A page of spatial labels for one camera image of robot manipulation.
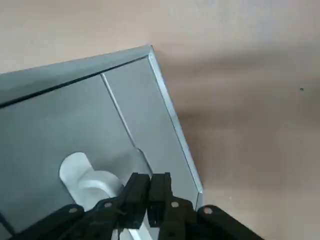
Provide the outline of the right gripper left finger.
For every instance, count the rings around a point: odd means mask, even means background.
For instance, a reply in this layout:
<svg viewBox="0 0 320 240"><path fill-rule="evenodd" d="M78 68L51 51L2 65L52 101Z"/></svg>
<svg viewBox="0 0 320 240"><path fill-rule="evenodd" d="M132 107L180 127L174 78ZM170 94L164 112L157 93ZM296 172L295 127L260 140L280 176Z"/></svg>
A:
<svg viewBox="0 0 320 240"><path fill-rule="evenodd" d="M120 194L100 200L91 210L68 204L27 229L16 240L118 240L125 229L143 223L150 177L133 173Z"/></svg>

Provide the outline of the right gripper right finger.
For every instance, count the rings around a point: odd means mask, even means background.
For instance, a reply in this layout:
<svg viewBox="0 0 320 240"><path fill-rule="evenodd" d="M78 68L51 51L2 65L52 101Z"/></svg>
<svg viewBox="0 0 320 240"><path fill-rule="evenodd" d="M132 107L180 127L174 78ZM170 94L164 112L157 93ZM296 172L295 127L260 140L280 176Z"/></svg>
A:
<svg viewBox="0 0 320 240"><path fill-rule="evenodd" d="M149 225L159 240L261 240L258 234L215 205L194 210L173 195L170 173L157 173L149 188Z"/></svg>

